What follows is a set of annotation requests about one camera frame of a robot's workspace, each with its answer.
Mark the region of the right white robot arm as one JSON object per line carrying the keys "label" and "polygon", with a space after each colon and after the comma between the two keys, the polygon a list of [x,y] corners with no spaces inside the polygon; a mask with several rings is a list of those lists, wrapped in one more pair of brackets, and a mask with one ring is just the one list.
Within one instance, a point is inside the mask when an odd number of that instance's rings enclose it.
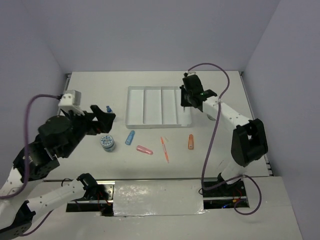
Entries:
{"label": "right white robot arm", "polygon": [[222,96],[211,89],[205,90],[196,74],[184,74],[183,85],[180,86],[182,107],[193,107],[215,119],[213,133],[205,156],[201,173],[204,184],[207,164],[217,134],[218,126],[223,125],[232,131],[231,160],[226,168],[218,174],[217,190],[223,196],[235,190],[235,182],[246,172],[247,166],[261,159],[268,152],[268,143],[263,122],[250,119],[222,101]]}

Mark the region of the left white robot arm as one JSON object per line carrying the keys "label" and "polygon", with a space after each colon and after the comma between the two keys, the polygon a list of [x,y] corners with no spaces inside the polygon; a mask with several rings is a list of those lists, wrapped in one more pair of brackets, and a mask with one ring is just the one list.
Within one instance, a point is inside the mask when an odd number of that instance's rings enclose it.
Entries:
{"label": "left white robot arm", "polygon": [[9,177],[0,190],[0,238],[12,240],[31,233],[32,224],[46,219],[56,208],[84,198],[107,199],[108,191],[89,173],[38,197],[30,193],[48,174],[59,167],[60,158],[68,158],[86,135],[109,133],[116,115],[91,105],[91,112],[76,115],[71,110],[49,118],[38,128],[35,140],[28,144],[28,155],[22,149]]}

